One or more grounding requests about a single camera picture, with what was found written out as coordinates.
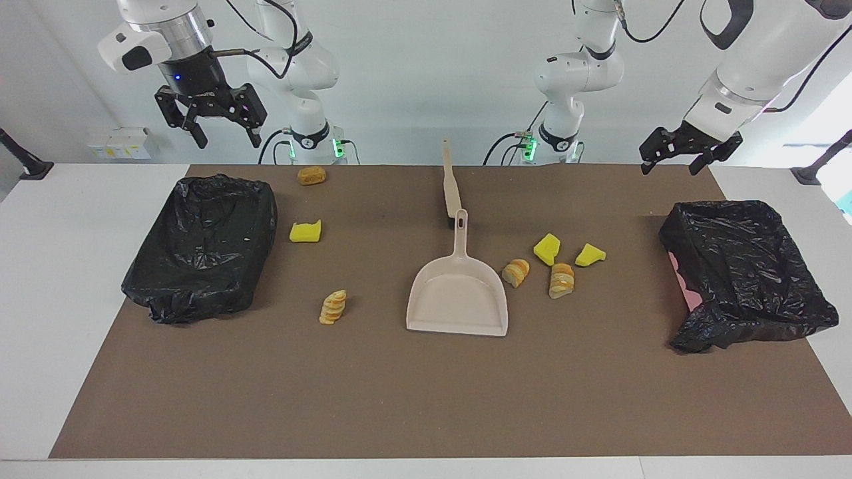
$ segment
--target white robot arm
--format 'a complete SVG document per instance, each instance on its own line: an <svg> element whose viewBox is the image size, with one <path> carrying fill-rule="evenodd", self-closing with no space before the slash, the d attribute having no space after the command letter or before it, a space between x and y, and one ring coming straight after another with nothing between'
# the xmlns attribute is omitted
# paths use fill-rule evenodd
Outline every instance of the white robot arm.
<svg viewBox="0 0 852 479"><path fill-rule="evenodd" d="M337 62L314 40L294 1L255 0L265 36L287 47L251 52L213 50L210 28L214 24L205 19L198 0L117 1L124 23L98 43L98 50L117 72L130 73L153 64L159 67L168 85L157 91L155 99L169 126L188 131L203 148L207 138L195 119L223 117L243 126L252 145L258 147L266 109L252 84L238 89L227 84L218 60L220 56L249 55L254 57L248 65L252 82L274 92L284 103L296 159L303 163L343 160L343 146L313 92L334 86ZM187 108L185 114L178 103Z"/></svg>
<svg viewBox="0 0 852 479"><path fill-rule="evenodd" d="M260 145L267 112L251 84L236 89L227 84L211 45L214 23L196 0L118 0L118 9L124 23L98 43L101 57L120 73L159 67L167 85L154 98L170 127L187 131L204 148L207 137L196 118L222 117L242 126L254 147Z"/></svg>
<svg viewBox="0 0 852 479"><path fill-rule="evenodd" d="M291 151L295 160L300 164L342 162L343 147L339 143L342 133L336 133L325 117L319 97L313 92L337 83L337 61L314 39L296 2L282 1L280 5L295 19L296 30L293 22L277 8L266 0L256 0L263 32L279 44L290 45L296 38L296 46L292 51L282 47L264 48L257 54L277 71L283 70L291 58L290 70L279 80L263 64L250 61L249 76L252 83L274 92L284 103L291 122Z"/></svg>
<svg viewBox="0 0 852 479"><path fill-rule="evenodd" d="M538 67L536 86L548 101L538 128L538 136L548 146L538 150L539 162L543 156L555 162L566 159L585 113L583 103L574 98L577 93L609 89L621 82L625 63L615 49L618 24L613 0L579 0L582 51L551 56Z"/></svg>
<svg viewBox="0 0 852 479"><path fill-rule="evenodd" d="M698 100L672 132L656 129L639 147L642 172L679 154L699 156L693 175L725 161L741 144L740 128L759 116L784 86L844 30L852 0L728 0L731 21L705 32L725 50Z"/></svg>

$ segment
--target sponge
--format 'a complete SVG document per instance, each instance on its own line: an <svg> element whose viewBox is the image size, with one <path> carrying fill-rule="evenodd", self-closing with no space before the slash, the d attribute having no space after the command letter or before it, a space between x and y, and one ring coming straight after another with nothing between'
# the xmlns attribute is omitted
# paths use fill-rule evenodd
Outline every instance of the sponge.
<svg viewBox="0 0 852 479"><path fill-rule="evenodd" d="M559 245L561 242L553 234L547 233L541 241L532 248L532 252L538 259L544 261L544 264L553 266L556 255L559 254Z"/></svg>
<svg viewBox="0 0 852 479"><path fill-rule="evenodd" d="M322 220L317 220L316 223L293 223L293 228L290 229L290 241L293 243L316 243L320 240L322 232Z"/></svg>
<svg viewBox="0 0 852 479"><path fill-rule="evenodd" d="M599 250L594 246L586 243L583 246L583 250L580 252L580 255L574 261L574 264L577 266L589 266L592 263L603 261L607 259L607 252L603 250Z"/></svg>

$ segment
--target green indicator light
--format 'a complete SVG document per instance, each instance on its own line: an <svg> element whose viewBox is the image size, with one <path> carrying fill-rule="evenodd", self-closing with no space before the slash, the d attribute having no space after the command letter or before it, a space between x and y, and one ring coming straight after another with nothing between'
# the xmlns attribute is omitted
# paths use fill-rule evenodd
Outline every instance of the green indicator light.
<svg viewBox="0 0 852 479"><path fill-rule="evenodd" d="M338 158L342 158L346 152L343 150L343 145L336 138L332 138L331 141L334 143L334 155Z"/></svg>
<svg viewBox="0 0 852 479"><path fill-rule="evenodd" d="M538 145L538 140L535 138L530 138L529 143L525 146L524 150L524 160L527 162L532 162L535 157L535 148Z"/></svg>

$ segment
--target black garbage bag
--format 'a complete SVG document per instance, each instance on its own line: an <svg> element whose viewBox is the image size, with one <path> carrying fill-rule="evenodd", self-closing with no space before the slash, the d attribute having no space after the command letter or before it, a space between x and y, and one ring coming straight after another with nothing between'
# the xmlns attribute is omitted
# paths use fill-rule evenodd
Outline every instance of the black garbage bag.
<svg viewBox="0 0 852 479"><path fill-rule="evenodd" d="M275 240L272 188L225 175L177 182L121 291L158 323L247 309Z"/></svg>
<svg viewBox="0 0 852 479"><path fill-rule="evenodd" d="M670 342L679 351L790 341L838 324L781 216L762 201L678 203L659 238L701 296Z"/></svg>

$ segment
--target dustpan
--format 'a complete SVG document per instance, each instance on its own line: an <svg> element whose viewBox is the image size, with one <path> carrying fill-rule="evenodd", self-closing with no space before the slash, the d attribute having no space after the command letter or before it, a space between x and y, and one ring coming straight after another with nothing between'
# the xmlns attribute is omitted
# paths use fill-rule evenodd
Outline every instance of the dustpan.
<svg viewBox="0 0 852 479"><path fill-rule="evenodd" d="M452 255L424 266L408 297L406 326L414 331L505 336L509 311L503 282L468 256L468 212L459 210Z"/></svg>

